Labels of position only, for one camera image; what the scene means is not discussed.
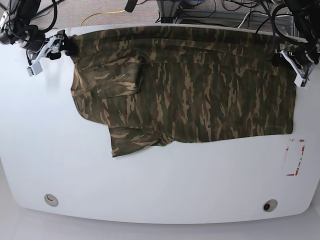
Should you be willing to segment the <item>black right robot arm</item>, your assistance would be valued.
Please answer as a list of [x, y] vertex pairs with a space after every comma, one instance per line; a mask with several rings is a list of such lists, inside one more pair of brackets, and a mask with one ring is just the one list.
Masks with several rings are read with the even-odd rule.
[[40, 0], [10, 0], [8, 6], [0, 18], [0, 43], [14, 45], [26, 50], [28, 62], [28, 74], [36, 76], [43, 71], [40, 60], [48, 58], [57, 60], [62, 56], [74, 56], [78, 52], [75, 43], [66, 35], [64, 30], [46, 37], [46, 33], [52, 30], [58, 18], [58, 4], [60, 0], [53, 0], [50, 7], [53, 8], [53, 19], [45, 29], [39, 29], [31, 21], [40, 13]]

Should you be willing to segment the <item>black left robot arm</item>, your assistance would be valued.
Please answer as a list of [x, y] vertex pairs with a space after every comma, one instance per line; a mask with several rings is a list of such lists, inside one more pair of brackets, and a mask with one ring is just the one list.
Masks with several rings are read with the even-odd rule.
[[[304, 37], [305, 42], [294, 40], [276, 27], [275, 18], [279, 10], [288, 8], [294, 27]], [[296, 73], [294, 84], [306, 88], [310, 74], [320, 63], [320, 2], [318, 0], [285, 0], [269, 16], [272, 33], [286, 42], [276, 52], [280, 54]]]

